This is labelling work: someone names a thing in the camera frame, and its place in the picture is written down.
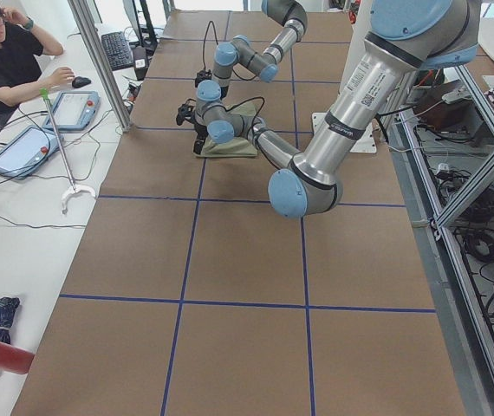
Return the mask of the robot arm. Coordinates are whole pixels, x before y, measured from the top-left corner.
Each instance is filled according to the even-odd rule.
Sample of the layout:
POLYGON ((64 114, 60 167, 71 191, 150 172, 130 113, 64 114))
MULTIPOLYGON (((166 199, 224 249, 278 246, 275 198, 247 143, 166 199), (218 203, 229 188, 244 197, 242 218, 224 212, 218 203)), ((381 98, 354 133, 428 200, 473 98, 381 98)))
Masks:
POLYGON ((297 1, 262 1, 261 10, 283 28, 262 52, 255 50, 248 37, 243 35, 237 35, 216 47, 211 79, 219 85, 222 98, 228 93, 231 75, 237 65, 247 69, 260 81, 273 81, 278 65, 307 32, 307 14, 297 1))
POLYGON ((466 64, 478 49, 478 1, 373 2, 364 54, 300 151, 260 117, 234 114, 222 102, 236 66, 261 81, 272 81, 283 56, 307 32, 307 13, 298 2, 265 1, 261 8, 281 25, 281 32, 263 53, 244 36, 220 43, 211 77, 197 85, 190 120, 203 138, 217 144, 244 138, 262 152, 276 168, 268 184, 271 205, 286 218, 323 213, 337 205, 341 162, 405 74, 466 64))

